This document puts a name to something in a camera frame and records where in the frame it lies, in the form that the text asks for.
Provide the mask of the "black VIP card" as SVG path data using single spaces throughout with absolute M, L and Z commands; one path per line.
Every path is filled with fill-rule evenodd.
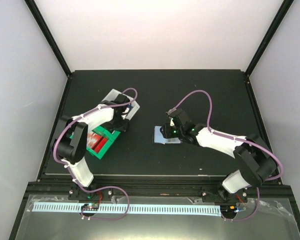
M 177 137 L 166 138 L 165 141 L 166 141 L 166 144 L 180 144 L 181 143 L 181 140 Z

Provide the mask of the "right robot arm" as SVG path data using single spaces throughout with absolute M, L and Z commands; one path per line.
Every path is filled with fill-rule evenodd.
M 208 128 L 206 124 L 195 124 L 181 108 L 168 114 L 170 119 L 159 127 L 164 140 L 210 148 L 236 160 L 238 169 L 230 173 L 217 189 L 218 198 L 230 201 L 241 189 L 260 187 L 279 165 L 272 152 L 257 135 L 235 136 Z

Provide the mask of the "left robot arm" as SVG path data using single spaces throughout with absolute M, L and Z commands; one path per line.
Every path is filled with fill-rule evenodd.
M 85 199 L 93 199 L 98 192 L 85 154 L 101 159 L 120 133 L 128 130 L 139 108 L 135 98 L 112 89 L 95 108 L 58 120 L 51 143 L 53 158 L 69 171 Z

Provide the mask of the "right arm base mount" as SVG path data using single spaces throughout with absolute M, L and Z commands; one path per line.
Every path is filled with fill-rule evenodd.
M 236 193 L 229 193 L 221 185 L 203 185 L 198 193 L 204 202 L 215 204 L 235 204 L 240 197 L 244 203 L 247 202 L 246 189 L 240 189 Z

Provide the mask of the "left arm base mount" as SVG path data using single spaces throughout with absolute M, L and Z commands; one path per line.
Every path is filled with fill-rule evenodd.
M 106 188 L 96 192 L 83 191 L 77 184 L 73 184 L 68 193 L 69 200 L 76 200 L 79 202 L 98 202 L 107 201 L 111 198 L 112 193 L 115 189 Z

